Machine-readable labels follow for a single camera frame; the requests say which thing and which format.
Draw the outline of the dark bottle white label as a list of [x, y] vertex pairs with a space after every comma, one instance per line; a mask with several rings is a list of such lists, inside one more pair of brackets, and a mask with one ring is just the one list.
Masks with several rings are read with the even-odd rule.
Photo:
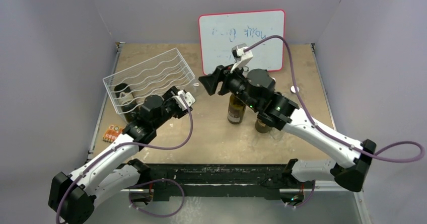
[[118, 105], [122, 110], [126, 122], [132, 122], [137, 117], [137, 102], [131, 93], [131, 88], [126, 83], [120, 83], [115, 86], [114, 93], [116, 95]]

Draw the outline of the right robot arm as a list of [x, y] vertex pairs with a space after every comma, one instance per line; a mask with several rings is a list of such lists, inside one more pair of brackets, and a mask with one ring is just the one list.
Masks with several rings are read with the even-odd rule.
[[283, 173], [283, 182], [295, 187], [301, 182], [334, 181], [352, 192], [360, 192], [377, 145], [366, 139], [345, 136], [312, 118], [297, 103], [275, 90], [275, 80], [264, 69], [243, 70], [219, 65], [214, 72], [199, 77], [209, 95], [235, 95], [257, 113], [265, 125], [315, 146], [330, 158], [323, 161], [292, 159]]

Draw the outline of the dark bottle brown label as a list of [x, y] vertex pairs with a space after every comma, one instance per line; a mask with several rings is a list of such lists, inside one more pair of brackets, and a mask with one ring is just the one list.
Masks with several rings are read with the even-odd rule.
[[231, 124], [240, 124], [245, 115], [246, 105], [239, 100], [234, 94], [230, 95], [227, 120]]

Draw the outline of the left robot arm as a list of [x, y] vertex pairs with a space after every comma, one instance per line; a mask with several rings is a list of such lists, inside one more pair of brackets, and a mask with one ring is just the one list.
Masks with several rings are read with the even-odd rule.
[[148, 186], [150, 174], [142, 162], [122, 168], [119, 165], [145, 147], [160, 149], [150, 144], [157, 129], [171, 118], [191, 114], [195, 102], [190, 92], [175, 86], [162, 96], [146, 97], [136, 116], [111, 145], [70, 174], [59, 172], [52, 179], [48, 200], [49, 207], [56, 212], [56, 223], [84, 223], [95, 208], [121, 190]]

